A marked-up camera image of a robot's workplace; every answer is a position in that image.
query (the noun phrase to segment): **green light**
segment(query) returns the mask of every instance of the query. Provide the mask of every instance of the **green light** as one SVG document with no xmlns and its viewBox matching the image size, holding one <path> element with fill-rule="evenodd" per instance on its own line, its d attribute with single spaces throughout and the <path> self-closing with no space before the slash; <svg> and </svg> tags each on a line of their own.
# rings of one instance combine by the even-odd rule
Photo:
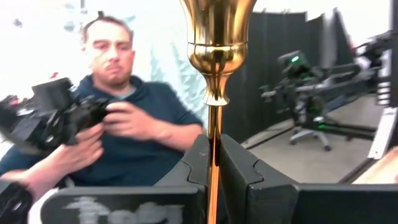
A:
<svg viewBox="0 0 398 224">
<path fill-rule="evenodd" d="M 296 57 L 292 58 L 292 62 L 295 62 L 295 61 L 297 61 L 298 59 L 299 59 L 299 56 L 296 56 Z"/>
</svg>

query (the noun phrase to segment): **gray floor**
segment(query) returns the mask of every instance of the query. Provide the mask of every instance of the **gray floor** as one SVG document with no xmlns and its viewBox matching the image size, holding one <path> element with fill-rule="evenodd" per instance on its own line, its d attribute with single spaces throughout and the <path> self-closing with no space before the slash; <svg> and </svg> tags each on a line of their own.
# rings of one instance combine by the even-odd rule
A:
<svg viewBox="0 0 398 224">
<path fill-rule="evenodd" d="M 374 97 L 364 96 L 331 112 L 329 116 L 346 124 L 377 127 L 382 109 L 375 105 Z M 343 136 L 327 134 L 333 150 L 326 152 L 321 142 L 311 137 L 291 146 L 291 135 L 292 132 L 285 133 L 250 151 L 299 182 L 338 182 L 365 160 L 371 146 L 371 141 L 354 139 L 348 142 Z"/>
</svg>

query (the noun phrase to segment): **hand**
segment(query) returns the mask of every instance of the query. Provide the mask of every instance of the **hand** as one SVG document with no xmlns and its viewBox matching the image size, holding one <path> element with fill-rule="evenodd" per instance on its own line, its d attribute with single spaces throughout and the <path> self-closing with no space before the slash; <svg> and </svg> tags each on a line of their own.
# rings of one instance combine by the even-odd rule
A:
<svg viewBox="0 0 398 224">
<path fill-rule="evenodd" d="M 52 167 L 68 175 L 94 163 L 103 153 L 100 137 L 103 125 L 97 124 L 76 135 L 78 144 L 61 145 L 46 159 Z"/>
<path fill-rule="evenodd" d="M 161 128 L 160 121 L 131 103 L 111 103 L 106 109 L 109 114 L 103 120 L 104 129 L 115 136 L 147 141 L 166 138 L 170 134 Z"/>
</svg>

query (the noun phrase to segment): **gold trophy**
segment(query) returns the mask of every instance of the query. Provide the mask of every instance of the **gold trophy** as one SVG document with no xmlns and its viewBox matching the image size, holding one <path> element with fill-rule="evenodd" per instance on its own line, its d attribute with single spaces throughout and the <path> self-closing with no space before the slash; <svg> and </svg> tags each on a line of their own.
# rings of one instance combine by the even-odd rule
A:
<svg viewBox="0 0 398 224">
<path fill-rule="evenodd" d="M 188 58 L 205 77 L 209 105 L 208 224 L 216 223 L 222 107 L 228 77 L 248 54 L 248 26 L 256 0 L 180 0 L 188 29 Z"/>
</svg>

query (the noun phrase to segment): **man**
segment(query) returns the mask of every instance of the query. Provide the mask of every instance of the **man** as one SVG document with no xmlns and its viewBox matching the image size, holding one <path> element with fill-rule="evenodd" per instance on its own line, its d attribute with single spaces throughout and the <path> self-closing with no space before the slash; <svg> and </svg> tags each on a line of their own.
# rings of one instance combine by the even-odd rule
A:
<svg viewBox="0 0 398 224">
<path fill-rule="evenodd" d="M 112 17 L 86 25 L 83 51 L 93 73 L 76 92 L 117 102 L 101 124 L 77 134 L 75 146 L 60 146 L 47 157 L 11 147 L 0 161 L 2 179 L 24 182 L 38 200 L 65 177 L 76 186 L 154 185 L 171 170 L 202 133 L 202 123 L 168 85 L 131 76 L 132 39 L 128 26 Z"/>
</svg>

